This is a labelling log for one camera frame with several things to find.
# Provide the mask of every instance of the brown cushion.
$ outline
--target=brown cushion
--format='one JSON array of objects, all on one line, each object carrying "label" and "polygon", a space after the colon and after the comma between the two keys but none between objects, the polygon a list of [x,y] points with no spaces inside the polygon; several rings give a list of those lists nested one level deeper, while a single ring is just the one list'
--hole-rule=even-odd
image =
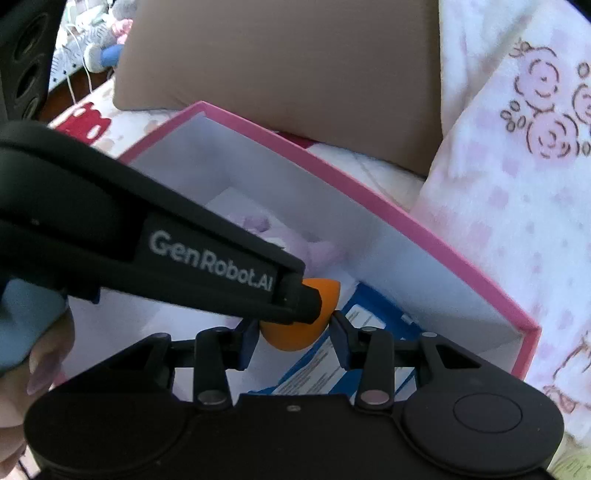
[{"label": "brown cushion", "polygon": [[205,100],[427,175],[441,143],[436,0],[141,0],[119,109]]}]

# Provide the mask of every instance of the pink nail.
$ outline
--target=pink nail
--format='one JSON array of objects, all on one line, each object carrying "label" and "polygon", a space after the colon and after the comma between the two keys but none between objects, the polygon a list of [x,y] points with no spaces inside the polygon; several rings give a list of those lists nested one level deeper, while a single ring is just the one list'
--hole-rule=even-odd
[{"label": "pink nail", "polygon": [[27,385],[27,393],[34,395],[44,387],[49,387],[60,372],[61,358],[59,353],[52,352],[45,355],[35,371],[31,374]]}]

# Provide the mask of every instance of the black speaker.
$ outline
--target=black speaker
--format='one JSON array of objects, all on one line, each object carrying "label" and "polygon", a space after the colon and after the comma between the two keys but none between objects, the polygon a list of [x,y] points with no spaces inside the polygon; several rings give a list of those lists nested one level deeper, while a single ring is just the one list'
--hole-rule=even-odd
[{"label": "black speaker", "polygon": [[35,118],[47,99],[66,0],[0,1],[0,121]]}]

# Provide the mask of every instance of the orange object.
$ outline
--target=orange object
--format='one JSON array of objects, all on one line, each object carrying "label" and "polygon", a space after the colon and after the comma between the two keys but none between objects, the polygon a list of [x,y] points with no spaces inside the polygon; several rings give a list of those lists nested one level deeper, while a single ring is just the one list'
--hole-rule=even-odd
[{"label": "orange object", "polygon": [[314,323],[278,323],[261,322],[261,333],[265,340],[279,350],[293,352],[312,345],[324,332],[339,301],[340,282],[329,278],[305,278],[302,283],[320,292],[322,308]]}]

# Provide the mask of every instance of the pink flower pattern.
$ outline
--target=pink flower pattern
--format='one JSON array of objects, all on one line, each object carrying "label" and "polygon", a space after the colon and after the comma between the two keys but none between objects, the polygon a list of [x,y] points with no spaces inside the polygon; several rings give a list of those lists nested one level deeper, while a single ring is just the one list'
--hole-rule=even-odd
[{"label": "pink flower pattern", "polygon": [[519,56],[519,75],[515,77],[515,91],[536,112],[550,112],[556,105],[560,90],[557,56],[548,47],[532,48],[527,42]]},{"label": "pink flower pattern", "polygon": [[573,110],[580,122],[591,125],[591,89],[585,83],[574,91]]},{"label": "pink flower pattern", "polygon": [[527,148],[530,153],[549,160],[561,160],[579,153],[579,128],[570,115],[545,112],[528,125]]},{"label": "pink flower pattern", "polygon": [[[508,108],[501,111],[507,132],[523,130],[528,151],[554,165],[565,165],[579,154],[590,156],[591,143],[584,139],[579,141],[577,124],[591,125],[589,85],[581,83],[575,89],[571,97],[571,112],[558,111],[558,100],[569,98],[561,90],[568,84],[561,77],[562,71],[569,70],[560,63],[556,52],[549,47],[533,47],[529,42],[519,39],[509,56],[518,62],[514,90],[522,99],[510,100]],[[585,80],[591,69],[588,63],[581,62],[574,72],[581,80]]]}]

